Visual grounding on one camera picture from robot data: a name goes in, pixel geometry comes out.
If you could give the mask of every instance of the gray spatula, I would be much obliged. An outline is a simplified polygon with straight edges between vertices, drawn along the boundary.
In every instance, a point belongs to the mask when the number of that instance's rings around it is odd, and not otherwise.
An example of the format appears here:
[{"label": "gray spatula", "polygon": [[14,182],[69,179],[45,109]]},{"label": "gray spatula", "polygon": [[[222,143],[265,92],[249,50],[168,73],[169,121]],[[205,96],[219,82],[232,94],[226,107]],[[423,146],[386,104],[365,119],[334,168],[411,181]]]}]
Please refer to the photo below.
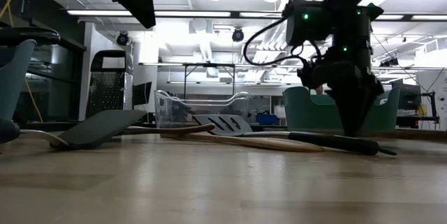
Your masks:
[{"label": "gray spatula", "polygon": [[253,133],[251,126],[241,116],[213,114],[194,115],[193,117],[200,125],[214,124],[216,127],[208,131],[214,135],[231,137],[287,137],[289,140],[297,140],[321,147],[341,149],[364,155],[376,155],[378,152],[393,156],[397,155],[394,151],[381,148],[377,142],[371,140],[305,132]]}]

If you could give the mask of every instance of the wooden table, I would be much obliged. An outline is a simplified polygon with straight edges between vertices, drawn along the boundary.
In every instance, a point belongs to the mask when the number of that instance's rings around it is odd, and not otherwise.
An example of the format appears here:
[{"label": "wooden table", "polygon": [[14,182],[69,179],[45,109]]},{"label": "wooden table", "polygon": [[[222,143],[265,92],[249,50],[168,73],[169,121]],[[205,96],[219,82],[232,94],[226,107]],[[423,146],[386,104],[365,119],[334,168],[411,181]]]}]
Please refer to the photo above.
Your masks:
[{"label": "wooden table", "polygon": [[5,224],[447,223],[447,146],[381,143],[398,157],[117,138],[51,152],[0,146]]}]

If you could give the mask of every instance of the clear plastic bin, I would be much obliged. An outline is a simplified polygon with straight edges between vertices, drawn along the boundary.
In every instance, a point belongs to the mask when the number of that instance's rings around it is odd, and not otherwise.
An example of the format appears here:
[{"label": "clear plastic bin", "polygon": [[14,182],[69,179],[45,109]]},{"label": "clear plastic bin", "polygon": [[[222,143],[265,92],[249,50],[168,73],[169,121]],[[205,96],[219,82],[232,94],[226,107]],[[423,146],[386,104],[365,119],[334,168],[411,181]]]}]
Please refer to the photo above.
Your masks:
[{"label": "clear plastic bin", "polygon": [[195,126],[192,115],[231,114],[247,120],[249,93],[238,92],[227,100],[184,100],[165,91],[155,91],[155,118],[157,128]]}]

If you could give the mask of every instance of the teal container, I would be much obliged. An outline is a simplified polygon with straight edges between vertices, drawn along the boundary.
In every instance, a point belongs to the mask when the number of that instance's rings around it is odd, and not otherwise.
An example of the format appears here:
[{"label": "teal container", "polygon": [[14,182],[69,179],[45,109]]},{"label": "teal container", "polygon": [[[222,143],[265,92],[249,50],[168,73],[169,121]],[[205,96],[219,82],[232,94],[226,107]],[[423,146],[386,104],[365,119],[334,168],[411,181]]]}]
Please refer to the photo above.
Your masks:
[{"label": "teal container", "polygon": [[[395,87],[376,99],[363,132],[395,130],[399,94],[400,87]],[[311,95],[305,87],[292,87],[284,91],[284,105],[289,130],[343,130],[335,101],[328,95]]]}]

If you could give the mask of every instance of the kitchen utensil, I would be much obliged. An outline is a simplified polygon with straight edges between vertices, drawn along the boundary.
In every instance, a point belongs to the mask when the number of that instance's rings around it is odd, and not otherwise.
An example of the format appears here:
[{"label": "kitchen utensil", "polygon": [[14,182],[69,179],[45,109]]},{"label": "kitchen utensil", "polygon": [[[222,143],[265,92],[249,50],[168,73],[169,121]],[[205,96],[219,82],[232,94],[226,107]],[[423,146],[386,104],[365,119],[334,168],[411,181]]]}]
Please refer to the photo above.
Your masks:
[{"label": "kitchen utensil", "polygon": [[210,130],[211,134],[231,137],[287,137],[321,147],[330,147],[345,151],[352,151],[364,155],[376,155],[382,152],[388,155],[396,155],[394,151],[381,148],[379,144],[371,140],[361,140],[354,137],[338,135],[324,135],[305,132],[259,132],[252,133],[250,125],[238,116],[233,115],[194,115],[194,119],[200,124],[214,124],[216,128]]},{"label": "kitchen utensil", "polygon": [[279,140],[269,137],[226,137],[219,135],[210,135],[209,133],[193,133],[186,135],[161,134],[161,137],[183,140],[202,140],[224,144],[238,144],[246,147],[257,147],[275,151],[324,151],[323,148],[315,144],[308,144],[298,141]]},{"label": "kitchen utensil", "polygon": [[205,126],[194,126],[177,129],[158,129],[158,128],[122,128],[127,127],[144,116],[145,111],[133,110],[108,110],[102,111],[91,118],[68,129],[59,136],[46,133],[40,130],[21,130],[21,138],[43,139],[50,143],[55,149],[91,149],[108,141],[115,135],[138,135],[138,134],[188,134],[199,133],[214,128],[213,124]]}]

